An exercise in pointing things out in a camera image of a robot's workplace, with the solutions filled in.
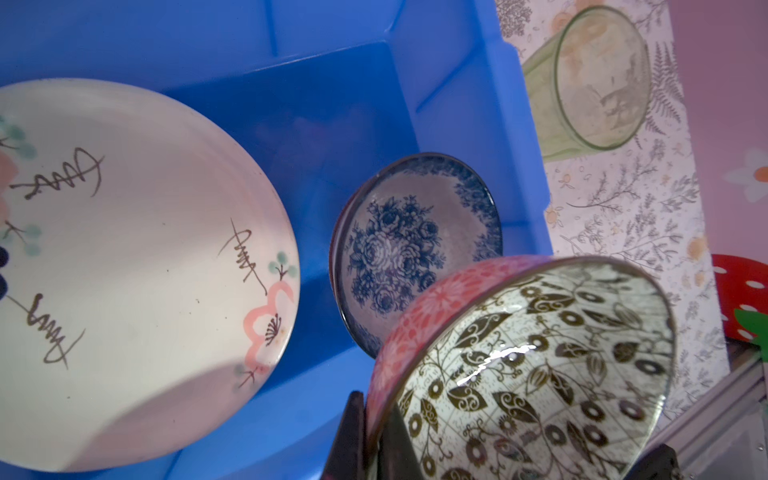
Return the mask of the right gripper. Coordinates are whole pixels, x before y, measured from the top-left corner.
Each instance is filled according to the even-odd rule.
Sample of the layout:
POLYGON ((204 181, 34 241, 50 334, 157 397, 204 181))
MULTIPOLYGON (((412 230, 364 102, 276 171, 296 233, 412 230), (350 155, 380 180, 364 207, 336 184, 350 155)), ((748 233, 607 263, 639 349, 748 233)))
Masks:
POLYGON ((624 480, 683 480, 676 451, 659 445, 636 461, 624 480))

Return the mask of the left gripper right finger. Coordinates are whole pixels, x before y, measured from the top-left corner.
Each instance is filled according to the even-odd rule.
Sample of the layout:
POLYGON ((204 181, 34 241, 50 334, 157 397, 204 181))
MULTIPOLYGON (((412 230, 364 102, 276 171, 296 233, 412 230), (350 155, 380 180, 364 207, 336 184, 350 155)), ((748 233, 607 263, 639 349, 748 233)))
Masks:
POLYGON ((393 408, 384 424, 374 472, 379 480, 423 479, 413 443, 398 407, 393 408))

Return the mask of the clear purple glass bowl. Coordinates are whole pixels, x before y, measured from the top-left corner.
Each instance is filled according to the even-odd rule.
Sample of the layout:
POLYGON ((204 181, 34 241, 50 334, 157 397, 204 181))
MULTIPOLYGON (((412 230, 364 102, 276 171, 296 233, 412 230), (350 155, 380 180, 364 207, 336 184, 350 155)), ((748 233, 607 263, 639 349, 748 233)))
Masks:
POLYGON ((339 311, 339 315, 342 322, 354 342, 357 341, 356 334, 354 333, 354 314, 350 311, 350 305, 354 303, 354 297, 347 290, 347 285, 341 278, 341 255, 344 247, 344 237, 346 235, 346 222, 350 211, 353 209, 355 200, 350 197, 339 217, 334 225, 333 233, 331 236, 329 257, 328 257, 328 273, 333 294, 334 301, 339 311))

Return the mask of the red bowl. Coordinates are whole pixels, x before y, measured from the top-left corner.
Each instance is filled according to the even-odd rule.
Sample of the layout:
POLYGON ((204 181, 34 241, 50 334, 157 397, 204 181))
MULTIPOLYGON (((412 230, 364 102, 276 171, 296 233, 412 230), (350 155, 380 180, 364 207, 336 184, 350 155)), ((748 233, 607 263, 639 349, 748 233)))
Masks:
POLYGON ((417 297, 377 355, 364 467, 398 407, 423 479, 622 479, 676 362, 658 282, 599 256, 497 257, 417 297))

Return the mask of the cream blossom pattern plate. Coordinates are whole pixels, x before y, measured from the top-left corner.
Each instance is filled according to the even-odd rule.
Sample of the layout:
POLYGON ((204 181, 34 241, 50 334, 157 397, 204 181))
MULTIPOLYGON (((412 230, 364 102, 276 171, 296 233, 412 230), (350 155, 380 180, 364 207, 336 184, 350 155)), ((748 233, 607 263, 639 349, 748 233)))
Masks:
POLYGON ((164 456, 282 357, 299 256, 267 176, 162 94, 1 90, 1 459, 47 472, 164 456))

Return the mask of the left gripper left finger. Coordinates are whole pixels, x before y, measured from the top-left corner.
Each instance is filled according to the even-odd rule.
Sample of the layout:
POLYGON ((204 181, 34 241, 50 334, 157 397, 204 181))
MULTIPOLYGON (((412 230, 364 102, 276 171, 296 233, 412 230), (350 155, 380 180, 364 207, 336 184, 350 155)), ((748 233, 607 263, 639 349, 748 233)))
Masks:
POLYGON ((321 480, 364 478, 365 403, 360 391, 350 393, 321 480))

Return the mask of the blue white porcelain bowl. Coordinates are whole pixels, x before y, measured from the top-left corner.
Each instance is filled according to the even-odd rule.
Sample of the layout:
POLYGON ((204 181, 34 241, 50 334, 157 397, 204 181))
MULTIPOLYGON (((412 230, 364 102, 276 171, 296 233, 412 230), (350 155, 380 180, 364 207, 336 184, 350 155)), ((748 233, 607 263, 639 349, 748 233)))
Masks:
POLYGON ((448 274, 503 253, 501 220, 481 177, 439 153, 400 159, 352 196, 341 278, 355 342, 376 357, 408 306, 448 274))

